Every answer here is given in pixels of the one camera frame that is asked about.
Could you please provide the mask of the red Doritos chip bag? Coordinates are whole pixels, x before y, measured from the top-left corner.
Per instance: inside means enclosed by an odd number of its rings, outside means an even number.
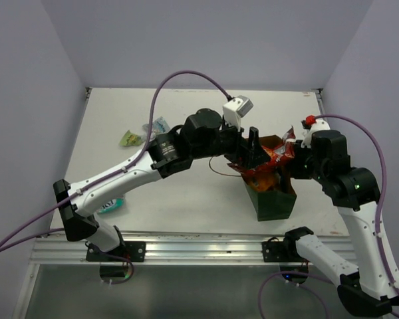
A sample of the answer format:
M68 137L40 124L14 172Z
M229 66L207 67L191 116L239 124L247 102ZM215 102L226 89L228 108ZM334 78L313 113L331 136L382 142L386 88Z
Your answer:
M263 136L259 137L259 141L262 148L269 154L270 161L255 169L248 169L247 165L237 165L231 162L228 163L228 166L243 177L248 177L259 173L274 172L287 165L294 158L293 145L296 142L296 135L292 126L282 138L277 135Z

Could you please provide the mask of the yellow mango candy bag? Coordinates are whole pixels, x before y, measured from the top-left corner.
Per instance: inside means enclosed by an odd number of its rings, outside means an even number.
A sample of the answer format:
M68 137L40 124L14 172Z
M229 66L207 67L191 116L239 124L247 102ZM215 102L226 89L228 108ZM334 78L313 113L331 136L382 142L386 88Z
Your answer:
M281 189L276 173L259 173L244 178L246 184L256 192L277 191Z

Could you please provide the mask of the green paper bag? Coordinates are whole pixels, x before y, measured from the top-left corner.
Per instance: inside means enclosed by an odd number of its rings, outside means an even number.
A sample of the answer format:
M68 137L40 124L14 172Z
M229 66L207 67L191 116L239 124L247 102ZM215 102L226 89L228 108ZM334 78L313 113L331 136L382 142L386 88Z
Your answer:
M240 177L243 180L259 222L288 219L297 200L297 194L291 184L291 176L287 170L287 165L278 168L273 173L276 173L280 179L281 189L267 192L252 190L246 184L245 177L238 172L226 175L228 177Z

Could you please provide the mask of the grey small snack packet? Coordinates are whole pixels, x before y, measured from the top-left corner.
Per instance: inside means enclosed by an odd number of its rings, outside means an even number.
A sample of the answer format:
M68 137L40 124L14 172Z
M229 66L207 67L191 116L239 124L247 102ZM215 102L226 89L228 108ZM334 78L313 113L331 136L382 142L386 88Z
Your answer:
M159 118L156 118L152 122L152 131L151 131L151 139L154 139L155 136L160 135L160 134L165 134L170 131L170 127L167 123L167 121L160 116Z

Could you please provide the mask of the light green small snack packet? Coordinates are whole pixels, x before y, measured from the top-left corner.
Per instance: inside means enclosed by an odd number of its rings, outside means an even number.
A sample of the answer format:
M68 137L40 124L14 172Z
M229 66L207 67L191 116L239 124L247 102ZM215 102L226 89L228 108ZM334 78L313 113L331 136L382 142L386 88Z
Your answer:
M145 135L138 135L130 130L128 130L120 139L119 146L120 147L132 147L132 146L140 146L145 142Z

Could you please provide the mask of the green Fox's candy bag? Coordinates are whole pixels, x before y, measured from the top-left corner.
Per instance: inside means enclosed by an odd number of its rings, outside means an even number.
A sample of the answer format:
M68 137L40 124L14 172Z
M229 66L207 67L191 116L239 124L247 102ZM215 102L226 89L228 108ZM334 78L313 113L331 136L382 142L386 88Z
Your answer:
M115 210L120 209L124 205L124 202L125 202L124 197L117 197L102 205L96 212L98 214L113 212Z

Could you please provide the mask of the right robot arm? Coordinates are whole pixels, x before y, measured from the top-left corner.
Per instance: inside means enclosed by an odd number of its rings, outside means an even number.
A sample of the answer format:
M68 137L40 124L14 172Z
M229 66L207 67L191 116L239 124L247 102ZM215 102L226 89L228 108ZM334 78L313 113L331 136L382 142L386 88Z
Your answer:
M338 209L356 255L350 263L307 227L285 233L283 253L314 264L335 286L353 316L377 318L399 306L399 270L384 223L376 215L383 199L373 173L352 167L344 135L321 130L294 143L289 167L295 179L314 179Z

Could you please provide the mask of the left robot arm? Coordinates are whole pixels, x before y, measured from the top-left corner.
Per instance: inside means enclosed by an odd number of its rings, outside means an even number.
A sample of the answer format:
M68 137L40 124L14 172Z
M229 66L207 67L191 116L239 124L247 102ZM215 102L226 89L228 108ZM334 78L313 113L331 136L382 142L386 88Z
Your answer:
M86 240L96 253L110 261L128 255L118 227L100 219L96 211L106 202L147 183L185 171L194 160L224 156L247 169L267 163L269 155L259 142L259 131L226 124L214 110L203 108L188 116L185 123L157 135L126 161L85 181L64 179L53 185L66 239Z

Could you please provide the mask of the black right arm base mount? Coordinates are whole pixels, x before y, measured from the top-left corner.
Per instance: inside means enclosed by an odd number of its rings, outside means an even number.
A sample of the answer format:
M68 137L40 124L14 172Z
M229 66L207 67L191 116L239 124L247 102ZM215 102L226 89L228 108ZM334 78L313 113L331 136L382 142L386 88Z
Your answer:
M297 253L292 253L284 241L271 237L261 243L261 254L265 263L274 263L282 272L309 272L309 262Z

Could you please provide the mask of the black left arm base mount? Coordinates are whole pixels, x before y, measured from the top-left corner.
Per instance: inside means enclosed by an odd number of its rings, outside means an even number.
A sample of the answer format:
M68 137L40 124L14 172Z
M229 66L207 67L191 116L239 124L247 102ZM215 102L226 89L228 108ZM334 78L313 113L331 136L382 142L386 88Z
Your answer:
M100 278L108 284L126 282L134 274L133 263L142 263L146 254L144 241L125 241L112 251L102 252L92 243L85 243L87 247L86 261L100 263Z

